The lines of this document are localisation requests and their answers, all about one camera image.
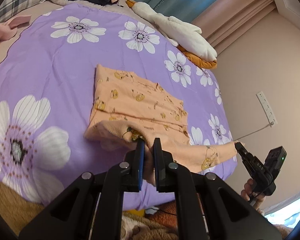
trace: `white flower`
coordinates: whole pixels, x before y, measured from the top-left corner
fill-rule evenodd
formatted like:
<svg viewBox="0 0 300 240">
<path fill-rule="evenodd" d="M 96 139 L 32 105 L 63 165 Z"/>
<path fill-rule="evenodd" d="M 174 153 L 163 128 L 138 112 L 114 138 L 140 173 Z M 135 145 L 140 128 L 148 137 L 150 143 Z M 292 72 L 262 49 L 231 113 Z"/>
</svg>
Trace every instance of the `white flower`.
<svg viewBox="0 0 300 240">
<path fill-rule="evenodd" d="M 222 103 L 222 99 L 221 99 L 221 91 L 220 91 L 220 89 L 219 89 L 219 85 L 218 85 L 218 83 L 216 82 L 216 89 L 214 90 L 214 95 L 215 95 L 215 97 L 217 98 L 217 103 L 219 104 L 219 105 L 221 105 L 221 103 Z"/>
<path fill-rule="evenodd" d="M 208 71 L 206 71 L 205 69 L 201 69 L 199 67 L 197 67 L 197 73 L 198 76 L 202 76 L 200 78 L 200 84 L 203 85 L 204 87 L 207 86 L 207 84 L 209 84 L 209 86 L 212 86 L 213 82 L 212 79 L 210 77 L 210 74 Z"/>
<path fill-rule="evenodd" d="M 69 135 L 51 126 L 36 135 L 50 113 L 47 98 L 23 97 L 12 118 L 7 101 L 0 102 L 0 172 L 2 182 L 33 202 L 51 202 L 64 187 L 52 174 L 70 158 Z"/>
<path fill-rule="evenodd" d="M 209 119 L 209 125 L 212 128 L 212 136 L 214 138 L 214 142 L 218 144 L 225 144 L 230 142 L 229 138 L 224 136 L 226 134 L 226 129 L 223 127 L 222 124 L 219 123 L 219 118 L 217 116 L 213 117 L 210 114 L 211 120 Z"/>
<path fill-rule="evenodd" d="M 191 127 L 191 133 L 192 133 L 192 137 L 191 135 L 189 135 L 190 145 L 202 145 L 203 136 L 202 136 L 201 129 L 199 127 L 198 128 Z M 203 145 L 210 145 L 209 139 L 205 139 Z"/>
<path fill-rule="evenodd" d="M 58 9 L 55 9 L 55 11 L 59 11 L 59 10 L 62 10 L 63 7 L 60 7 Z M 49 16 L 52 12 L 48 12 L 48 13 L 45 13 L 45 14 L 42 14 L 43 16 Z"/>
<path fill-rule="evenodd" d="M 61 29 L 51 33 L 52 38 L 59 38 L 68 36 L 67 42 L 76 43 L 82 40 L 90 42 L 98 42 L 98 36 L 105 35 L 106 28 L 96 28 L 98 22 L 89 19 L 82 19 L 81 21 L 74 16 L 68 16 L 66 22 L 55 22 L 51 28 Z"/>
<path fill-rule="evenodd" d="M 132 41 L 127 42 L 129 49 L 136 49 L 137 52 L 140 52 L 143 47 L 145 47 L 149 53 L 155 53 L 155 48 L 152 43 L 158 45 L 160 43 L 160 37 L 155 34 L 150 35 L 150 33 L 155 33 L 154 29 L 149 26 L 146 27 L 141 22 L 138 22 L 137 26 L 133 22 L 126 22 L 124 27 L 126 30 L 119 31 L 119 37 L 123 40 L 132 39 Z"/>
<path fill-rule="evenodd" d="M 228 132 L 228 135 L 229 135 L 230 141 L 233 141 L 232 134 L 231 134 L 230 131 Z M 233 156 L 233 161 L 234 161 L 234 162 L 237 162 L 237 155 Z"/>
<path fill-rule="evenodd" d="M 178 53 L 177 57 L 171 50 L 168 50 L 168 58 L 170 60 L 165 60 L 164 63 L 169 71 L 174 71 L 171 73 L 171 77 L 175 82 L 181 83 L 184 87 L 187 87 L 187 83 L 191 85 L 191 68 L 189 65 L 184 65 L 186 63 L 186 57 L 182 53 Z"/>
</svg>

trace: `purple bedsheet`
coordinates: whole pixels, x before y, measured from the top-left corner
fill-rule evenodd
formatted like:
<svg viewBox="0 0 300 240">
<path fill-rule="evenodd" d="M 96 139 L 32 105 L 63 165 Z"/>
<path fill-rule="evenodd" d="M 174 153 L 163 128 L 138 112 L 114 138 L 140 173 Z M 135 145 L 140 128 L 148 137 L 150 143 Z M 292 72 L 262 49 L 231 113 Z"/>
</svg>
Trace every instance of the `purple bedsheet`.
<svg viewBox="0 0 300 240">
<path fill-rule="evenodd" d="M 231 139 L 209 70 L 130 17 L 73 3 L 36 19 L 0 64 L 0 181 L 25 199 L 47 204 L 81 173 L 122 161 L 125 149 L 106 152 L 83 137 L 98 63 L 133 71 L 183 100 L 192 144 Z M 210 170 L 226 179 L 235 167 L 234 158 Z M 123 208 L 173 199 L 143 183 L 141 192 L 125 193 Z"/>
</svg>

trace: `power strip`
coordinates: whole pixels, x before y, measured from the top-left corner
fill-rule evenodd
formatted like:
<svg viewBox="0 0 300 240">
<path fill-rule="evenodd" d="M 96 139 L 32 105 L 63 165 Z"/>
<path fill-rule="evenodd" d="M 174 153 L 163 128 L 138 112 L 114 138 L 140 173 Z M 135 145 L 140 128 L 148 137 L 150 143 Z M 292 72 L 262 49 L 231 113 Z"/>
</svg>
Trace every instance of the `power strip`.
<svg viewBox="0 0 300 240">
<path fill-rule="evenodd" d="M 274 123 L 273 125 L 277 124 L 278 123 L 277 119 L 274 117 L 274 113 L 273 113 L 271 106 L 269 105 L 264 93 L 262 91 L 258 92 L 257 97 L 261 103 L 263 110 L 266 113 L 269 123 L 273 122 Z"/>
</svg>

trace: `wall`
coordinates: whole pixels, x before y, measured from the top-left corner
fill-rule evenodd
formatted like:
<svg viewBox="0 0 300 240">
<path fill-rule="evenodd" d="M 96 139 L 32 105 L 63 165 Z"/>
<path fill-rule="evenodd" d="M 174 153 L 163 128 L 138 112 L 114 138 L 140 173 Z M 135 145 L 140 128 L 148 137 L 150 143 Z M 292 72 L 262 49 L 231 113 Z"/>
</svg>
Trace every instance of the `wall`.
<svg viewBox="0 0 300 240">
<path fill-rule="evenodd" d="M 264 161 L 283 145 L 287 158 L 276 179 L 277 190 L 263 207 L 300 191 L 300 30 L 272 11 L 218 56 L 214 74 L 234 139 L 268 124 L 256 93 L 263 91 L 278 124 L 241 141 Z M 237 192 L 249 175 L 238 167 L 227 183 Z"/>
</svg>

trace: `silver bolt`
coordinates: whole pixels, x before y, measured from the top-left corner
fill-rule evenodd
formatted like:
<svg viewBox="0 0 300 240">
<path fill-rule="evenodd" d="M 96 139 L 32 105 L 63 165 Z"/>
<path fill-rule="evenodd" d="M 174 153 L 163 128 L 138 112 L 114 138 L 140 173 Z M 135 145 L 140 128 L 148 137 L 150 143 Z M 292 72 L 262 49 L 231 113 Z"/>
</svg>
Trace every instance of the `silver bolt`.
<svg viewBox="0 0 300 240">
<path fill-rule="evenodd" d="M 90 179 L 91 176 L 92 176 L 92 174 L 90 172 L 86 171 L 86 172 L 82 173 L 81 178 L 83 178 L 83 179 Z"/>
<path fill-rule="evenodd" d="M 129 168 L 130 164 L 127 162 L 122 162 L 119 164 L 119 166 L 120 166 L 120 168 L 127 169 L 127 168 Z"/>
<path fill-rule="evenodd" d="M 176 170 L 178 168 L 178 164 L 176 163 L 169 163 L 168 167 L 172 170 Z"/>
<path fill-rule="evenodd" d="M 217 176 L 213 172 L 208 172 L 206 174 L 206 177 L 207 177 L 207 179 L 210 179 L 210 180 L 215 180 L 217 178 Z"/>
</svg>

